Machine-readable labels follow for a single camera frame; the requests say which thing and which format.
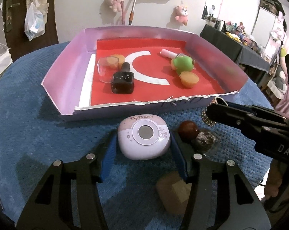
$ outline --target white and pink device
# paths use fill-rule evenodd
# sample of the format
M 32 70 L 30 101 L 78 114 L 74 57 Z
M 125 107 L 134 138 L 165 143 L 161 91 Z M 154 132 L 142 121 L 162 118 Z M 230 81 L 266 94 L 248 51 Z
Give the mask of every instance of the white and pink device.
M 124 119 L 118 128 L 118 140 L 123 155 L 132 160 L 159 157 L 170 146 L 167 124 L 161 117 L 151 114 Z

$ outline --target table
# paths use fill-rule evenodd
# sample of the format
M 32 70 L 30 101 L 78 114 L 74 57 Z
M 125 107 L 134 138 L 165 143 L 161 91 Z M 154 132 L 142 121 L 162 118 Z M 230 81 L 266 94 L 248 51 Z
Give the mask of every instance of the table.
M 65 123 L 57 117 L 58 112 L 40 82 L 66 45 L 57 44 L 21 57 L 0 80 L 0 197 L 5 213 L 14 221 L 54 160 L 71 162 L 90 153 L 124 119 Z M 251 80 L 235 97 L 235 102 L 271 108 Z M 158 115 L 170 129 L 183 120 L 207 127 L 200 117 L 202 109 Z M 213 130 L 222 137 L 222 147 L 209 158 L 219 162 L 234 160 L 252 186 L 257 186 L 271 158 L 255 152 L 254 142 L 237 129 L 217 124 Z M 156 182 L 173 170 L 176 168 L 170 151 L 148 161 L 128 160 L 118 151 L 110 176 L 98 185 L 109 229 L 179 229 L 182 217 L 165 211 L 155 189 Z M 75 195 L 75 184 L 72 187 Z
M 200 36 L 226 54 L 236 64 L 244 64 L 269 73 L 270 63 L 261 58 L 250 47 L 237 42 L 225 33 L 205 25 Z

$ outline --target transparent cup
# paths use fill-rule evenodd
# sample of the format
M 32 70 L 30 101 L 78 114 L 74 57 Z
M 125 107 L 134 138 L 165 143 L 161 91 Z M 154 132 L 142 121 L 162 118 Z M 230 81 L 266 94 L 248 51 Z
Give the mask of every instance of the transparent cup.
M 103 83 L 110 83 L 113 74 L 119 71 L 119 59 L 117 57 L 103 57 L 97 62 L 99 80 Z

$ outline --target pink plush toy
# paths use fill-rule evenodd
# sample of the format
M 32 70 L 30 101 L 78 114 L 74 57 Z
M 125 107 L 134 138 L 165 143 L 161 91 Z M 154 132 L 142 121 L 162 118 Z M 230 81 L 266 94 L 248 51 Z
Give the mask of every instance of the pink plush toy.
M 178 16 L 175 17 L 175 19 L 180 22 L 183 23 L 185 26 L 187 26 L 187 22 L 188 22 L 188 12 L 187 12 L 187 7 L 186 6 L 177 6 L 176 7 L 176 14 Z
M 109 8 L 111 8 L 114 12 L 121 12 L 121 2 L 124 0 L 107 0 L 107 4 L 109 5 Z

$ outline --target red paper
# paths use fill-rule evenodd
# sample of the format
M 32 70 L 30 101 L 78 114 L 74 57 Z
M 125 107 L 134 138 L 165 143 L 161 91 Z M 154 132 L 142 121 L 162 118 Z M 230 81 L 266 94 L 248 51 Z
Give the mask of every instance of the red paper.
M 174 53 L 184 53 L 186 42 L 164 39 L 113 39 L 97 41 L 96 62 L 101 57 L 122 54 L 125 57 L 139 51 L 150 51 L 151 55 L 140 56 L 133 61 L 133 67 L 145 75 L 167 79 L 170 85 L 156 85 L 139 80 L 134 81 L 132 94 L 113 94 L 109 83 L 99 81 L 95 65 L 91 105 L 113 104 L 124 102 L 162 101 L 169 98 L 191 97 L 196 95 L 223 94 L 224 91 L 216 80 L 211 78 L 198 64 L 193 72 L 200 81 L 191 89 L 185 88 L 177 73 L 172 70 L 170 59 L 162 57 L 160 51 L 167 49 Z

